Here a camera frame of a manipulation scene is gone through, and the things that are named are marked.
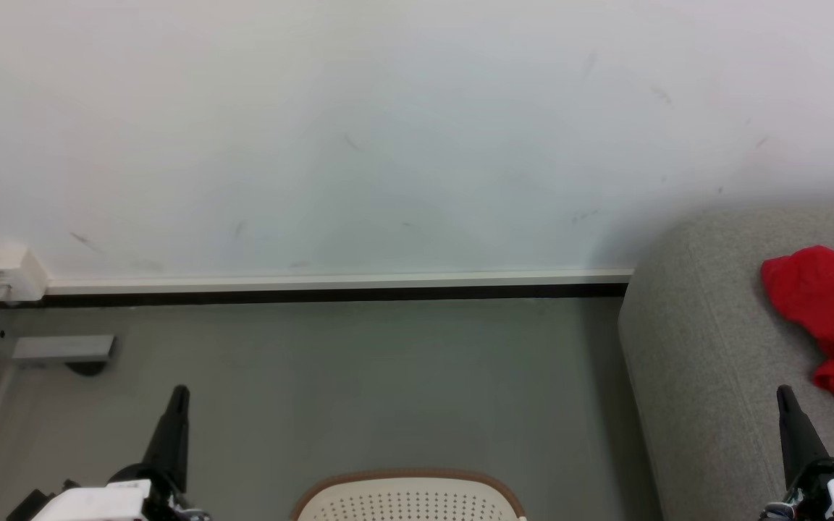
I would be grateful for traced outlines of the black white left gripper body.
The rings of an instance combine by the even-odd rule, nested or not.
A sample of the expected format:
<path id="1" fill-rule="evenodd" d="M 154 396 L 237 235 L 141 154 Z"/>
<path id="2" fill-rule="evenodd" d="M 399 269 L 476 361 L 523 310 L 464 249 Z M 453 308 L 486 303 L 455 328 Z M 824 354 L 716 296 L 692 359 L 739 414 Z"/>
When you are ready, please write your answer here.
<path id="1" fill-rule="evenodd" d="M 103 487 L 66 480 L 60 494 L 33 489 L 9 520 L 206 520 L 189 505 L 171 471 L 136 464 L 120 470 Z"/>

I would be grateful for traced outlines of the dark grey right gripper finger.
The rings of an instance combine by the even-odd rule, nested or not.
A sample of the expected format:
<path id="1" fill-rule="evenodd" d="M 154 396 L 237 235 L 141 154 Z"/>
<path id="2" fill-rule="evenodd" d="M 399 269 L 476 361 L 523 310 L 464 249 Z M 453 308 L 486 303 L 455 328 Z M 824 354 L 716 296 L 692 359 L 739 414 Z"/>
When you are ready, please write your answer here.
<path id="1" fill-rule="evenodd" d="M 807 465 L 830 457 L 791 386 L 778 387 L 779 438 L 788 488 Z"/>

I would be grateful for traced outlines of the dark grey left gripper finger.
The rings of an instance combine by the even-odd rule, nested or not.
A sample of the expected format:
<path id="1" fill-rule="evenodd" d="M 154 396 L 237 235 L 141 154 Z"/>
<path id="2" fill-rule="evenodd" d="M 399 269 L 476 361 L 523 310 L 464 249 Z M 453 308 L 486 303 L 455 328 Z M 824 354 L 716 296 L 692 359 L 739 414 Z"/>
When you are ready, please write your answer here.
<path id="1" fill-rule="evenodd" d="M 176 491 L 188 491 L 189 404 L 187 386 L 176 386 L 143 455 L 143 464 L 164 475 Z"/>

